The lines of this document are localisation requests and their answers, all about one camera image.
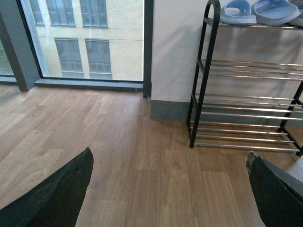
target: window sill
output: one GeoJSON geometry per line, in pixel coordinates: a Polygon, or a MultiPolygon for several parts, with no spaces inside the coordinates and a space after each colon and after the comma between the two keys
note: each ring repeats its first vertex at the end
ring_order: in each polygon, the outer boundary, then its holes
{"type": "Polygon", "coordinates": [[[111,90],[111,91],[143,91],[143,82],[93,81],[70,79],[39,79],[35,82],[39,87],[65,87],[77,89],[111,90]]]}
{"type": "Polygon", "coordinates": [[[108,26],[83,25],[84,28],[108,28],[108,26]]]}
{"type": "Polygon", "coordinates": [[[16,81],[15,77],[0,76],[0,83],[1,84],[17,85],[17,81],[16,81]]]}
{"type": "Polygon", "coordinates": [[[76,27],[76,25],[52,25],[52,27],[76,27]]]}

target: light blue slipper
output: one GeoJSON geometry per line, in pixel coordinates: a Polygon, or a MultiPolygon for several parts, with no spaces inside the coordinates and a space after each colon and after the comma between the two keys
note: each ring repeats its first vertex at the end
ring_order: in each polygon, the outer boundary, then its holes
{"type": "Polygon", "coordinates": [[[256,16],[251,14],[248,1],[232,0],[221,9],[220,21],[233,25],[253,25],[256,16]]]}
{"type": "Polygon", "coordinates": [[[298,7],[286,0],[258,0],[251,6],[257,22],[269,26],[285,24],[300,15],[298,7]]]}

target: black metal frame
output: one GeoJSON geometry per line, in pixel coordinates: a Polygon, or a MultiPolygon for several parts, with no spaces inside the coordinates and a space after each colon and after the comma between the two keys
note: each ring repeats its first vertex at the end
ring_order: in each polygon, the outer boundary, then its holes
{"type": "Polygon", "coordinates": [[[186,122],[187,128],[188,128],[188,133],[189,133],[189,139],[190,139],[190,145],[189,145],[190,148],[193,148],[195,145],[196,133],[197,133],[198,125],[199,125],[200,114],[201,114],[201,110],[202,110],[202,105],[203,105],[203,100],[204,100],[204,95],[205,95],[205,90],[206,90],[206,85],[207,85],[207,80],[208,80],[208,74],[209,74],[209,70],[210,70],[210,64],[212,62],[212,57],[213,57],[213,52],[214,52],[214,44],[216,41],[216,36],[217,36],[217,31],[218,31],[218,25],[219,25],[219,19],[220,19],[220,9],[221,9],[221,6],[220,6],[219,0],[209,0],[206,5],[206,8],[205,8],[201,40],[200,40],[200,46],[199,46],[199,52],[198,52],[198,58],[197,58],[197,64],[196,64],[194,85],[193,85],[193,90],[191,93],[191,100],[190,100],[189,111],[188,111],[187,122],[186,122]],[[210,20],[208,18],[209,9],[211,6],[213,6],[213,8],[214,8],[214,19],[213,20],[210,20]],[[210,35],[210,41],[209,41],[209,46],[208,46],[206,61],[205,61],[205,66],[204,66],[201,61],[201,56],[202,56],[202,51],[203,51],[203,44],[204,44],[204,40],[205,40],[205,32],[206,32],[207,25],[210,25],[212,27],[212,31],[211,31],[211,35],[210,35]],[[198,77],[199,77],[200,71],[203,74],[203,78],[202,78],[202,84],[201,84],[201,89],[200,89],[200,94],[199,94],[199,103],[197,103],[196,87],[197,87],[197,82],[198,82],[198,77]],[[196,116],[195,116],[193,130],[191,130],[190,119],[191,119],[193,106],[195,107],[195,110],[196,110],[196,116]]]}
{"type": "MultiPolygon", "coordinates": [[[[294,95],[294,99],[293,101],[290,103],[291,105],[294,105],[294,104],[299,104],[299,105],[303,105],[303,102],[301,102],[299,100],[301,94],[303,92],[303,82],[300,83],[299,87],[298,87],[298,90],[296,91],[295,95],[294,95]]],[[[288,107],[289,111],[293,111],[294,110],[294,107],[293,106],[290,106],[288,107]]],[[[284,117],[290,117],[291,113],[286,113],[284,117]]],[[[283,131],[285,133],[287,133],[287,137],[294,141],[294,145],[296,146],[296,148],[298,148],[300,151],[298,151],[296,153],[297,156],[302,156],[303,155],[303,146],[300,147],[300,145],[296,142],[296,140],[292,137],[292,135],[289,133],[289,131],[285,128],[286,126],[286,123],[287,123],[287,120],[282,120],[281,124],[280,124],[280,128],[278,129],[278,131],[283,131]]]]}
{"type": "MultiPolygon", "coordinates": [[[[206,9],[205,9],[205,15],[204,15],[203,27],[202,27],[202,33],[201,33],[201,40],[200,40],[200,46],[199,46],[199,51],[198,51],[198,57],[197,57],[196,72],[195,72],[195,78],[194,78],[194,83],[193,83],[193,90],[191,93],[191,100],[190,100],[189,111],[188,111],[187,122],[186,122],[187,128],[188,128],[188,133],[189,133],[189,140],[190,140],[189,147],[190,148],[193,148],[195,145],[197,130],[198,130],[200,116],[201,116],[201,110],[202,110],[203,102],[204,102],[207,80],[208,80],[209,71],[210,71],[210,65],[212,62],[216,34],[217,34],[218,26],[219,26],[220,9],[221,9],[221,7],[220,7],[219,0],[209,0],[206,5],[206,9]],[[213,6],[213,8],[214,8],[214,18],[213,19],[208,18],[208,14],[209,14],[209,10],[210,10],[211,6],[213,6]],[[201,61],[201,56],[202,56],[202,50],[203,50],[203,45],[204,45],[204,41],[205,41],[205,32],[206,32],[207,25],[210,25],[212,27],[212,30],[211,30],[208,49],[207,49],[205,66],[204,66],[201,61]],[[201,84],[201,88],[200,88],[199,100],[197,101],[196,87],[197,87],[197,81],[198,81],[198,76],[199,76],[200,71],[202,72],[203,77],[202,77],[202,84],[201,84]],[[191,118],[192,118],[193,109],[195,111],[195,119],[194,119],[193,127],[191,127],[191,118]]],[[[302,92],[303,92],[303,82],[300,83],[300,85],[296,91],[296,94],[294,95],[294,98],[291,101],[290,106],[287,109],[289,112],[284,115],[285,118],[290,117],[291,112],[294,110],[294,105],[302,105],[302,108],[303,108],[303,102],[299,100],[302,92]]],[[[280,123],[280,126],[277,126],[277,128],[278,128],[277,131],[286,133],[287,137],[292,142],[294,142],[294,145],[299,150],[299,151],[297,151],[296,155],[302,156],[303,155],[303,146],[300,146],[299,143],[296,142],[294,137],[285,128],[287,121],[288,121],[287,119],[282,120],[280,123]]]]}

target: building facade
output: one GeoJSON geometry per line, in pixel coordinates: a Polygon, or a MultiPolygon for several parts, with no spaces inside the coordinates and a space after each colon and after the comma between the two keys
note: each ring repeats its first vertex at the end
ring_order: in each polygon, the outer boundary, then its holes
{"type": "Polygon", "coordinates": [[[49,77],[143,80],[142,0],[30,0],[49,77]]]}

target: gray baseboard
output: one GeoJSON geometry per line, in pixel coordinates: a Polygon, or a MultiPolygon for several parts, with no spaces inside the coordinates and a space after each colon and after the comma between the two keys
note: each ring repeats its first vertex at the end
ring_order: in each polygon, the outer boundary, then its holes
{"type": "Polygon", "coordinates": [[[151,118],[184,121],[187,118],[189,103],[151,101],[151,118]]]}
{"type": "MultiPolygon", "coordinates": [[[[184,102],[170,102],[170,101],[151,101],[151,118],[163,119],[163,120],[177,120],[185,121],[187,119],[187,112],[189,108],[189,103],[184,102]]],[[[204,108],[204,112],[216,112],[217,110],[211,108],[204,108]]],[[[221,113],[227,114],[240,114],[239,111],[224,110],[221,113]]],[[[241,114],[251,115],[249,110],[241,110],[241,114]]],[[[260,115],[271,115],[274,114],[266,113],[260,115]]],[[[302,118],[303,114],[293,113],[291,115],[293,118],[302,118]]],[[[200,121],[204,122],[226,122],[226,123],[240,123],[240,124],[260,124],[260,125],[276,125],[279,126],[281,120],[279,119],[262,119],[262,118],[247,118],[247,117],[229,117],[229,116],[215,116],[215,115],[201,115],[200,121]]],[[[303,121],[290,120],[287,122],[288,127],[302,127],[303,121]]]]}

